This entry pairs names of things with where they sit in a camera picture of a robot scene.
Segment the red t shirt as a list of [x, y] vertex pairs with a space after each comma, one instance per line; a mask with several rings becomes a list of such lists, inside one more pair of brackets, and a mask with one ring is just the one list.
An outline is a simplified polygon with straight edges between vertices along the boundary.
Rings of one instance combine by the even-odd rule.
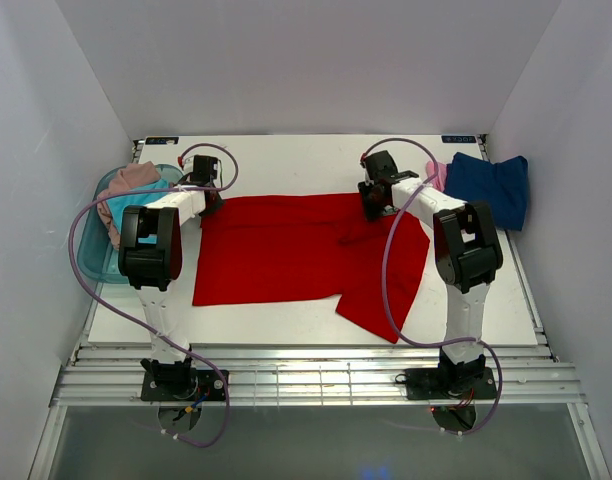
[[397, 341], [430, 240], [406, 216], [369, 222], [358, 195], [238, 197], [201, 221], [192, 304], [207, 307], [338, 296], [337, 314]]

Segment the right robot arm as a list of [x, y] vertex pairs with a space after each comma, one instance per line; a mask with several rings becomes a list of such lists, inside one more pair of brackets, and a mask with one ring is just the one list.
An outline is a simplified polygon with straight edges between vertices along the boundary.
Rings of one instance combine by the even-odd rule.
[[503, 255], [489, 206], [458, 200], [412, 171], [399, 170], [387, 151], [364, 153], [360, 164], [365, 179], [358, 189], [368, 219], [393, 211], [394, 227], [406, 216], [427, 225], [435, 267], [446, 286], [445, 336], [432, 345], [438, 364], [404, 372], [407, 398], [494, 398], [500, 384], [486, 365], [481, 335], [485, 300]]

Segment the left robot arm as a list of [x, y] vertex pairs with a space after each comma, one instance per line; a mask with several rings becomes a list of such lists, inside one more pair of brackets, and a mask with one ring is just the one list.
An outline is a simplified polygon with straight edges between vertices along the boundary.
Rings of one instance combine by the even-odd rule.
[[183, 400], [198, 387], [189, 344], [177, 321], [167, 313], [167, 298], [182, 269], [181, 226], [222, 204], [214, 190], [221, 161], [195, 155], [182, 161], [179, 190], [148, 162], [129, 166], [116, 181], [129, 193], [107, 202], [119, 237], [118, 267], [137, 293], [150, 327], [152, 354], [141, 361], [151, 386], [167, 398]]

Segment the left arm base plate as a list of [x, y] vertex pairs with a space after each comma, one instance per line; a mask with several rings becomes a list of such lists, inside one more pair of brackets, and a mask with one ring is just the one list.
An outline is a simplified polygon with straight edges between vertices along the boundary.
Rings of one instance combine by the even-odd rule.
[[203, 398], [209, 402], [226, 400], [226, 380], [229, 372], [191, 368], [188, 372], [145, 373], [139, 398], [145, 402], [189, 402]]

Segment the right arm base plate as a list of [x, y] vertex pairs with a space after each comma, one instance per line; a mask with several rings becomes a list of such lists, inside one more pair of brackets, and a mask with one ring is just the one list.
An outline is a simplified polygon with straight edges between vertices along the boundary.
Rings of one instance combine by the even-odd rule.
[[493, 400], [498, 393], [490, 368], [465, 380], [450, 380], [438, 368], [409, 368], [395, 376], [395, 384], [405, 388], [408, 400]]

